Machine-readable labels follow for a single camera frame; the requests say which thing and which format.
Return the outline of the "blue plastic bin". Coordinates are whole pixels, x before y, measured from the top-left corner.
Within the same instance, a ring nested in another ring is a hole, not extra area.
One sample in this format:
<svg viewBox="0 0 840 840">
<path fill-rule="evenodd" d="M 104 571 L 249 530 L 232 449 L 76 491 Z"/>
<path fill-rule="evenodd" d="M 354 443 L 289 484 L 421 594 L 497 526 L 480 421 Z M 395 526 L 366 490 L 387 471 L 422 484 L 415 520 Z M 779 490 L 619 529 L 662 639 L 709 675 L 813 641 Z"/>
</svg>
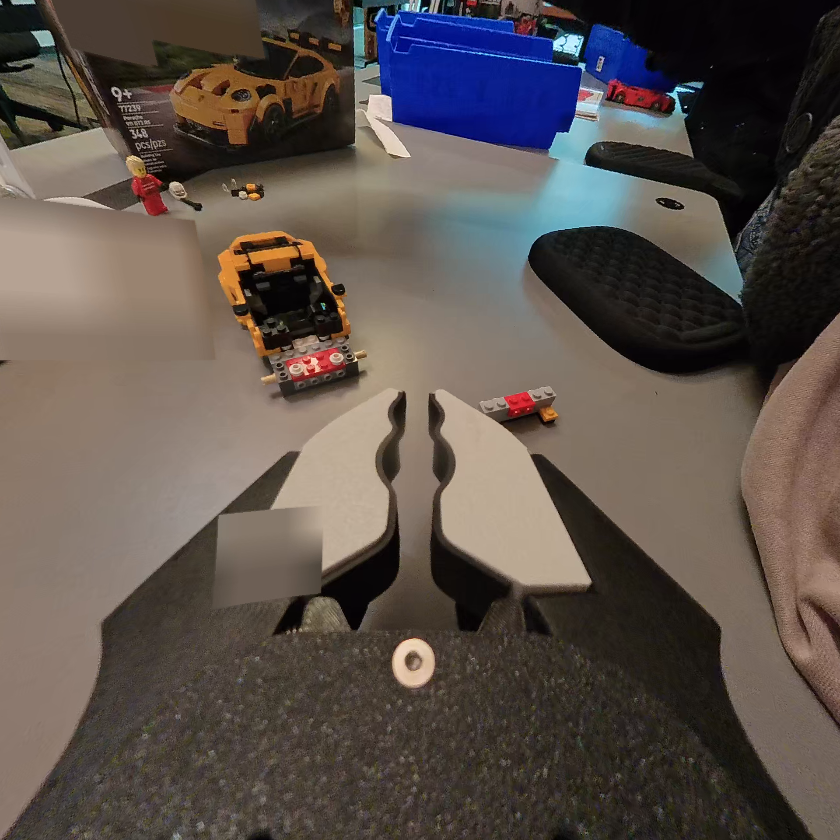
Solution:
<svg viewBox="0 0 840 840">
<path fill-rule="evenodd" d="M 522 33 L 516 19 L 432 14 L 397 9 L 381 10 L 375 18 L 376 45 L 383 67 L 390 57 L 392 46 L 389 34 L 394 25 L 407 27 L 410 37 L 441 41 L 449 45 L 473 49 L 489 47 L 490 51 L 521 56 L 535 60 L 555 61 L 552 42 L 535 34 Z"/>
<path fill-rule="evenodd" d="M 402 38 L 389 61 L 394 123 L 547 151 L 570 130 L 582 69 Z"/>
<path fill-rule="evenodd" d="M 595 24 L 584 50 L 585 70 L 593 78 L 621 81 L 632 87 L 670 92 L 678 81 L 648 66 L 650 53 L 617 29 Z"/>
</svg>

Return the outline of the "person's pink garment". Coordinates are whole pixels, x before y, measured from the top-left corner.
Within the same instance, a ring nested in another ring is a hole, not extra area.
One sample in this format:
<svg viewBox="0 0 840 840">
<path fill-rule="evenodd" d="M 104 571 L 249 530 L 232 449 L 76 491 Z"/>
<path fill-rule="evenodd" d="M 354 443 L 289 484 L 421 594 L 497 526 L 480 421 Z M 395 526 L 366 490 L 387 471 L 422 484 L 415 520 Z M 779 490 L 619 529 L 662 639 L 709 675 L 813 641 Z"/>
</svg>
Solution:
<svg viewBox="0 0 840 840">
<path fill-rule="evenodd" d="M 767 397 L 741 471 L 775 624 L 839 719 L 839 342 L 826 329 Z"/>
</svg>

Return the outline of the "red lego minifigure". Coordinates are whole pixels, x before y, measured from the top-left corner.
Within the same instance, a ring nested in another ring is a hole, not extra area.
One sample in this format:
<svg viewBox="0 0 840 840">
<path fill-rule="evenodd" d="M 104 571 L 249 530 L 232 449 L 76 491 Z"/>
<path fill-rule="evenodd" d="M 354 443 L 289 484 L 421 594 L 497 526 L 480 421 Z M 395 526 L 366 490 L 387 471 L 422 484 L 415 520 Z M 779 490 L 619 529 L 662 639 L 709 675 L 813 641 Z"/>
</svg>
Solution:
<svg viewBox="0 0 840 840">
<path fill-rule="evenodd" d="M 167 186 L 148 172 L 144 161 L 139 156 L 127 156 L 125 164 L 132 176 L 132 192 L 144 211 L 153 217 L 168 214 L 169 209 L 161 197 L 161 194 L 167 190 Z"/>
</svg>

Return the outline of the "red lego car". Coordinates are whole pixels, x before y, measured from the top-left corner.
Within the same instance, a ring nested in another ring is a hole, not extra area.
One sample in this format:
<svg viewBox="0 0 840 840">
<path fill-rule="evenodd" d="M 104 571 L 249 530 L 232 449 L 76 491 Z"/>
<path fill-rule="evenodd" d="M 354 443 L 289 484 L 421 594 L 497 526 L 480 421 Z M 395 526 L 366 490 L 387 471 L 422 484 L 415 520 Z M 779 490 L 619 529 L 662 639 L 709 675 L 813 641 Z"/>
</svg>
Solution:
<svg viewBox="0 0 840 840">
<path fill-rule="evenodd" d="M 670 115 L 676 110 L 676 100 L 666 91 L 632 86 L 618 79 L 610 80 L 605 100 L 650 112 Z"/>
</svg>

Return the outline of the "grey lego plate orange ends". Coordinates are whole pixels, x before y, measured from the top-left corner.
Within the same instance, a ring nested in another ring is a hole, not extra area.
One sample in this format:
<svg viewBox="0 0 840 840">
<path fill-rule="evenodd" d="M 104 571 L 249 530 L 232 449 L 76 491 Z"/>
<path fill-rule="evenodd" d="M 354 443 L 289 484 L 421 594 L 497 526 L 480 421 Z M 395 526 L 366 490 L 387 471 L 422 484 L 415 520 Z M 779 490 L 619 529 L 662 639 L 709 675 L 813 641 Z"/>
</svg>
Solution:
<svg viewBox="0 0 840 840">
<path fill-rule="evenodd" d="M 538 410 L 536 413 L 534 413 L 534 414 L 532 414 L 532 415 L 520 416 L 519 418 L 522 418 L 522 417 L 530 417 L 530 416 L 536 416 L 536 417 L 538 417 L 538 418 L 540 419 L 541 423 L 546 424 L 546 425 L 548 425 L 548 424 L 552 424 L 552 423 L 553 423 L 553 422 L 555 422 L 555 421 L 558 419 L 558 417 L 559 417 L 559 415 L 557 414 L 557 412 L 554 410 L 553 405 L 551 405 L 550 407 L 546 407 L 546 408 L 543 408 L 543 409 L 541 409 L 541 410 Z M 515 421 L 515 420 L 517 420 L 517 419 L 519 419 L 519 418 L 515 418 L 515 419 L 512 419 L 512 420 L 507 420 L 505 423 L 513 422 L 513 421 Z"/>
</svg>

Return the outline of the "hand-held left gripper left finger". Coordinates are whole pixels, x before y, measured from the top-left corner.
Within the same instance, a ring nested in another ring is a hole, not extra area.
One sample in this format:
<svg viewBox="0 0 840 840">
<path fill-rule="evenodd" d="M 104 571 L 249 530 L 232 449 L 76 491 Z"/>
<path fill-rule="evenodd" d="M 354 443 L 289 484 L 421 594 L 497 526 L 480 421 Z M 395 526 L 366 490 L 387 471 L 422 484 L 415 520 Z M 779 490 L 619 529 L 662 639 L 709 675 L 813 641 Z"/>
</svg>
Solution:
<svg viewBox="0 0 840 840">
<path fill-rule="evenodd" d="M 384 389 L 334 419 L 297 453 L 274 509 L 316 508 L 322 530 L 322 596 L 351 628 L 396 580 L 400 530 L 393 480 L 406 394 Z"/>
</svg>

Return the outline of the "black lego set box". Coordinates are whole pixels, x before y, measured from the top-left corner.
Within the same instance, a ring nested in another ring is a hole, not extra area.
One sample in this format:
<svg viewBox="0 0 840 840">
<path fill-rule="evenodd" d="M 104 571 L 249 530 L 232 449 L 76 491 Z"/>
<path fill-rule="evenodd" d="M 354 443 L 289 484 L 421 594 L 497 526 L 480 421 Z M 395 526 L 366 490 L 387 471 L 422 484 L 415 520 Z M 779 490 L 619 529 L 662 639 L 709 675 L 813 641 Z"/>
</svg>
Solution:
<svg viewBox="0 0 840 840">
<path fill-rule="evenodd" d="M 354 142 L 351 2 L 53 7 L 110 141 L 163 181 Z"/>
</svg>

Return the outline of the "black quilted cushion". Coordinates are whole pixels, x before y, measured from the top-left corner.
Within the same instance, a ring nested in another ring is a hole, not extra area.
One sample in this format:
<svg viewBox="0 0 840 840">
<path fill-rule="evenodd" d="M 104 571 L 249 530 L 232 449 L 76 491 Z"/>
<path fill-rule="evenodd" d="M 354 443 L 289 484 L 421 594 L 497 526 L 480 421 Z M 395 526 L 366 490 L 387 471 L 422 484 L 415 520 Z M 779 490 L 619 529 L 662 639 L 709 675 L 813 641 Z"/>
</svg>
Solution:
<svg viewBox="0 0 840 840">
<path fill-rule="evenodd" d="M 651 371 L 696 373 L 749 354 L 740 304 L 638 234 L 605 226 L 547 233 L 528 263 L 596 336 Z"/>
</svg>

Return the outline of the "plaid cloth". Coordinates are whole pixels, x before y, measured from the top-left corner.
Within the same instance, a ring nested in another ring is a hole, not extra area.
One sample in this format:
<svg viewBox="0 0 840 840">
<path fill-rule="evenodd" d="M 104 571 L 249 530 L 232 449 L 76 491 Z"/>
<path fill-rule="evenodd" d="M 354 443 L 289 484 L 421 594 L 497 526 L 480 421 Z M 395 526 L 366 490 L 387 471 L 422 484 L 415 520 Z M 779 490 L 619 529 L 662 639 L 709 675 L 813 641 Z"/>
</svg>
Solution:
<svg viewBox="0 0 840 840">
<path fill-rule="evenodd" d="M 765 228 L 780 190 L 781 184 L 776 183 L 733 241 L 734 255 L 744 280 L 763 242 Z"/>
</svg>

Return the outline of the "black rounded bar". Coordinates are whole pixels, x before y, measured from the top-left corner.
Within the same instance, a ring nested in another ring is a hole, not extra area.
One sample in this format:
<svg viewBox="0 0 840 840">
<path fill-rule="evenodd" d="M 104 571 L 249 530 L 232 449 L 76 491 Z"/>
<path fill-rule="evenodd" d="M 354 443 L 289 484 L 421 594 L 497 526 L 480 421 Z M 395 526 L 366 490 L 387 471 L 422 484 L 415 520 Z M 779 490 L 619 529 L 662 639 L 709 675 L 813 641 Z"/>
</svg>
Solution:
<svg viewBox="0 0 840 840">
<path fill-rule="evenodd" d="M 738 203 L 743 198 L 737 183 L 715 173 L 692 156 L 671 150 L 637 143 L 599 141 L 587 150 L 584 162 L 605 171 L 705 193 L 720 203 Z"/>
</svg>

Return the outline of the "black office chair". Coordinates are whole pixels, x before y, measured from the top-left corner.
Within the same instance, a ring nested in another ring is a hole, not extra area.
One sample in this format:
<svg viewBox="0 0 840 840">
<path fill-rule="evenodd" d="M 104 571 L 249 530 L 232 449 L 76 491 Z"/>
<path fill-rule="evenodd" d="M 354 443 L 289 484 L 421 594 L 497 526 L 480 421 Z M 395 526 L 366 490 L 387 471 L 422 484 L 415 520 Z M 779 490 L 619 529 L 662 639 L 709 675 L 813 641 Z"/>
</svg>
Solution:
<svg viewBox="0 0 840 840">
<path fill-rule="evenodd" d="M 40 55 L 40 45 L 32 32 L 2 33 L 1 35 L 1 72 L 4 75 L 24 72 L 34 68 L 30 59 Z M 1 88 L 1 120 L 18 138 L 21 144 L 26 144 L 23 131 L 18 125 L 18 118 L 32 119 L 44 123 L 52 132 L 63 129 L 85 130 L 80 122 L 78 103 L 75 94 L 69 88 L 70 99 L 74 106 L 76 119 L 69 119 L 57 113 L 47 111 L 37 106 L 11 99 L 5 89 Z"/>
</svg>

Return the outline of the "yellow lego car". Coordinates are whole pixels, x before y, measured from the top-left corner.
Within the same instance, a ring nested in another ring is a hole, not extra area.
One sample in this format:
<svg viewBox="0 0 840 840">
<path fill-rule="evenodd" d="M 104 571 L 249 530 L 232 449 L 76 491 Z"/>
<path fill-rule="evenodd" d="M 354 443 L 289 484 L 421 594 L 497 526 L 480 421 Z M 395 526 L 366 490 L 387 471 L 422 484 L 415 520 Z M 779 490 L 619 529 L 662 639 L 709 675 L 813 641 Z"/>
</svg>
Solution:
<svg viewBox="0 0 840 840">
<path fill-rule="evenodd" d="M 218 281 L 284 397 L 357 377 L 366 353 L 350 343 L 344 284 L 314 244 L 282 231 L 236 237 L 217 258 Z"/>
</svg>

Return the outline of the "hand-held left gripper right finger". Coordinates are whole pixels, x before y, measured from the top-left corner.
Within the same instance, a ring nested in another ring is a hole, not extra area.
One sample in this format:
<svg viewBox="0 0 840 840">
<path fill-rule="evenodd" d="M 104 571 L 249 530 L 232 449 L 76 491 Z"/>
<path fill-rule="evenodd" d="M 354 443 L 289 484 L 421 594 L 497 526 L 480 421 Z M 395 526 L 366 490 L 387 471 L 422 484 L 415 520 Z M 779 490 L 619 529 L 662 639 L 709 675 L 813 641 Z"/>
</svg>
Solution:
<svg viewBox="0 0 840 840">
<path fill-rule="evenodd" d="M 430 570 L 460 631 L 493 610 L 525 627 L 528 599 L 591 595 L 587 570 L 531 452 L 452 393 L 428 396 L 437 479 Z"/>
</svg>

